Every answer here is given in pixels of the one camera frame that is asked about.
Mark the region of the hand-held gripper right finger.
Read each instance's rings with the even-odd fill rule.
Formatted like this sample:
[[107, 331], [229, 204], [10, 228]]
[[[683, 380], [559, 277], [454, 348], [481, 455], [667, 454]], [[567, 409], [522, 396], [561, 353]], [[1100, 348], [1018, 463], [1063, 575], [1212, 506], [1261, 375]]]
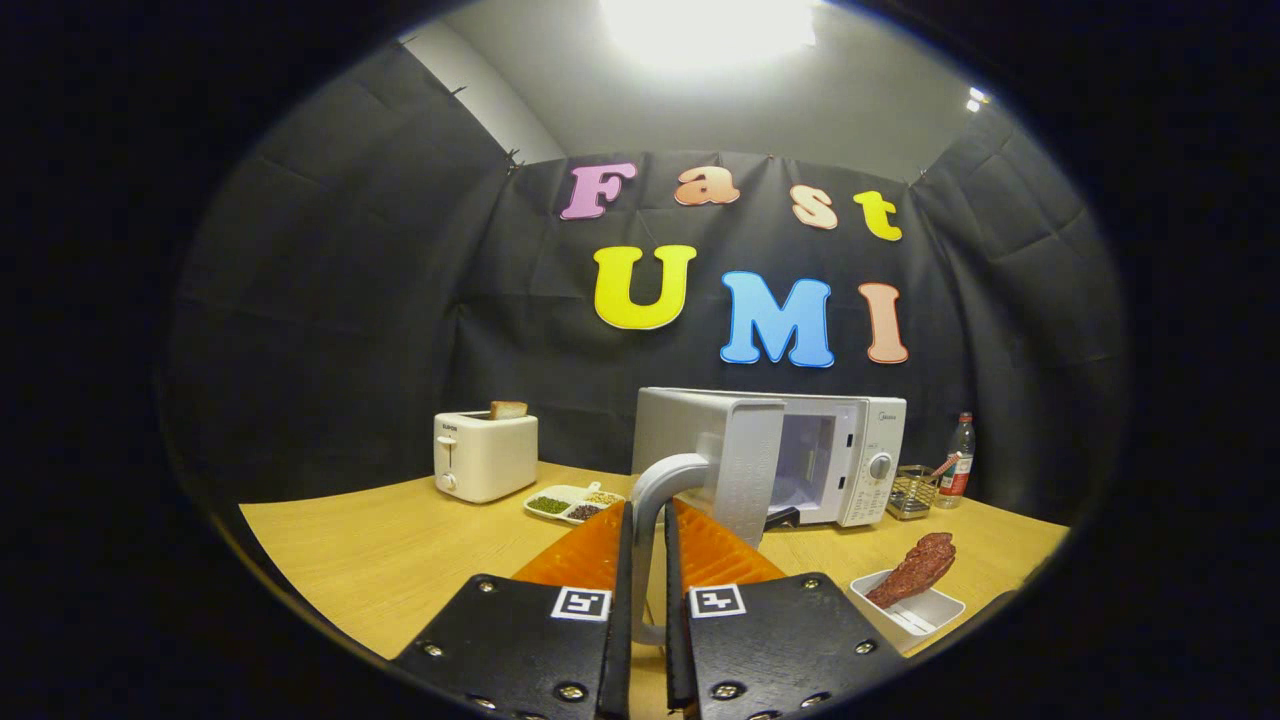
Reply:
[[668, 706], [686, 719], [817, 719], [906, 670], [823, 573], [699, 585], [689, 524], [664, 506]]

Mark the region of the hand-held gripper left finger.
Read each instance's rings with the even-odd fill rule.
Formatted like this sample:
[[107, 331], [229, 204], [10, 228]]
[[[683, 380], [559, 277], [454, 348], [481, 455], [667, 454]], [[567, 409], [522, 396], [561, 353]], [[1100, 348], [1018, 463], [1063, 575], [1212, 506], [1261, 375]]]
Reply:
[[485, 719], [626, 719], [634, 511], [571, 530], [515, 577], [468, 578], [393, 671]]

